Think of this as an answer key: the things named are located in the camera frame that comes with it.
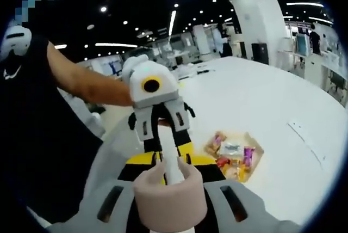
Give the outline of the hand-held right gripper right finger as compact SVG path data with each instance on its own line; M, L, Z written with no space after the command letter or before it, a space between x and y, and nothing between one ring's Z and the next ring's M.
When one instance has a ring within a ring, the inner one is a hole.
M186 155L202 175L208 211L190 232L299 232L299 225L268 213L264 201L240 182L226 179L214 160Z

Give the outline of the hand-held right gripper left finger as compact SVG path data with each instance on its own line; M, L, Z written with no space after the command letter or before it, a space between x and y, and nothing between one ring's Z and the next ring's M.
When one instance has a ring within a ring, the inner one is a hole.
M133 183L110 180L82 200L79 211L48 232L151 232L139 218Z

